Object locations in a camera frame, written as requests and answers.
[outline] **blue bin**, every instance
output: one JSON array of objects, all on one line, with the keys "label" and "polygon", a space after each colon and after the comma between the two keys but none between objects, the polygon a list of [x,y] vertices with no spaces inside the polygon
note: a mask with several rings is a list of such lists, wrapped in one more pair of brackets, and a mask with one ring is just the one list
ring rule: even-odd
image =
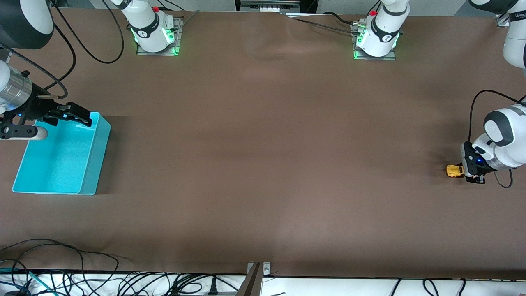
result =
[{"label": "blue bin", "polygon": [[112,126],[98,112],[90,118],[91,127],[73,121],[58,121],[57,126],[36,122],[49,135],[27,143],[13,192],[94,195]]}]

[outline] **yellow object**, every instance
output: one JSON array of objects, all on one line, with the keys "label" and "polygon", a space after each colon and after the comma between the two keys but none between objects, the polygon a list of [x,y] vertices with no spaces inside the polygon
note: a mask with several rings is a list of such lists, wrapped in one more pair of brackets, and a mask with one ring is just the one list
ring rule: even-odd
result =
[{"label": "yellow object", "polygon": [[450,164],[446,166],[446,173],[452,178],[458,178],[464,176],[464,168],[462,165]]}]

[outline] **white floor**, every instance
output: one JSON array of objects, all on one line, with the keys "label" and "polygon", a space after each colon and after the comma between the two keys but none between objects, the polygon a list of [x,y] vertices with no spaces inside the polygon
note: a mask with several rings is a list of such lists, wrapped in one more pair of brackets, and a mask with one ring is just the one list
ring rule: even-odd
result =
[{"label": "white floor", "polygon": [[[125,275],[114,275],[112,279],[124,278]],[[87,274],[87,279],[106,279],[108,275],[102,274]],[[144,287],[145,284],[151,280],[159,277],[158,275],[152,275],[142,282],[134,285],[135,290],[140,290]],[[148,293],[149,296],[160,296],[166,293],[167,289],[173,282],[175,276],[170,276],[170,283],[168,283],[166,278],[162,278],[156,281],[154,284],[147,287],[144,291]],[[221,276],[222,279],[228,281],[236,287],[239,287],[244,279],[243,276]],[[52,287],[52,283],[49,275],[40,275],[39,279],[42,280],[45,284]],[[76,274],[74,277],[75,281],[81,281],[83,279],[81,274]],[[15,280],[17,284],[25,283],[24,275],[15,275]],[[59,286],[62,282],[62,275],[54,275],[55,284]],[[0,275],[0,281],[11,282],[11,276],[2,274]],[[211,278],[206,278],[199,281],[203,288],[196,292],[195,295],[203,295],[208,292],[210,289]],[[101,296],[116,296],[120,280],[114,280],[107,282],[97,290]],[[286,293],[285,296],[389,296],[396,280],[387,280],[387,279],[305,279],[305,278],[264,278],[264,283],[262,286],[261,296],[271,296],[280,293]],[[457,296],[462,285],[461,281],[456,280],[434,280],[435,285],[437,286],[439,295],[442,296]],[[73,288],[71,295],[73,296],[83,296],[89,295],[90,289],[86,286],[85,283],[81,285],[85,292],[78,288]],[[98,287],[100,282],[90,282],[90,285],[93,288]],[[187,291],[196,290],[198,286],[193,285],[187,288]],[[36,281],[32,281],[31,286],[29,287],[31,292],[34,294],[38,291],[45,290],[41,284]],[[217,289],[219,292],[233,291],[229,286],[217,281]],[[433,292],[432,286],[428,283],[428,289]],[[10,287],[5,284],[0,284],[0,295],[8,291],[16,291],[14,287]],[[132,290],[128,290],[125,294],[131,295]],[[526,294],[526,282],[509,282],[509,281],[487,281],[487,280],[478,280],[478,281],[467,281],[466,288],[462,293],[462,296],[519,296],[519,294]],[[52,293],[47,293],[44,295],[55,296]],[[397,296],[409,295],[409,296],[428,296],[426,291],[422,286],[422,280],[406,279],[402,280],[400,285],[396,290]]]}]

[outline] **brown tabletop surface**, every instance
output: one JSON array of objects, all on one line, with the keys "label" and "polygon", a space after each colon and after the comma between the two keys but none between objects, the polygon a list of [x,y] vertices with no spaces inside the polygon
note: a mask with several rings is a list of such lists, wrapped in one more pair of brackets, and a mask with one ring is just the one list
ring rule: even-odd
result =
[{"label": "brown tabletop surface", "polygon": [[[64,13],[96,56],[117,55],[108,11]],[[136,56],[124,31],[110,65],[68,32],[78,60],[67,101],[112,125],[97,195],[13,193],[26,143],[0,142],[0,245],[57,239],[121,255],[121,270],[243,272],[270,261],[281,275],[526,277],[526,168],[508,190],[492,175],[474,185],[444,172],[461,160],[478,91],[524,94],[521,70],[502,57],[506,29],[461,17],[410,17],[403,29],[395,62],[363,61],[345,33],[277,13],[198,12],[179,56]],[[22,52],[56,76],[71,63],[58,34]],[[480,97],[473,138],[510,104]],[[23,261],[80,268],[75,256],[50,247]],[[113,262],[89,256],[86,268]]]}]

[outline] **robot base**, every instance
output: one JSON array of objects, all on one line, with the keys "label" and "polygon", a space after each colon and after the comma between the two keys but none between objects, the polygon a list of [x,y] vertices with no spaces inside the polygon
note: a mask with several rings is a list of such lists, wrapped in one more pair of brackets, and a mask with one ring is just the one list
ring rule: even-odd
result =
[{"label": "robot base", "polygon": [[[351,31],[357,32],[359,34],[363,34],[363,31],[365,29],[365,23],[367,23],[366,19],[360,19],[360,22],[355,22],[355,24],[351,25]],[[394,61],[396,60],[395,57],[395,50],[391,49],[391,51],[383,57],[375,57],[370,56],[363,49],[361,49],[359,46],[357,46],[358,39],[361,38],[361,35],[352,35],[352,49],[354,50],[355,60],[376,60],[376,61]]]},{"label": "robot base", "polygon": [[168,45],[164,50],[156,53],[147,52],[137,44],[137,55],[155,55],[155,56],[177,56],[181,47],[181,36],[183,34],[183,18],[174,17],[174,42]]}]

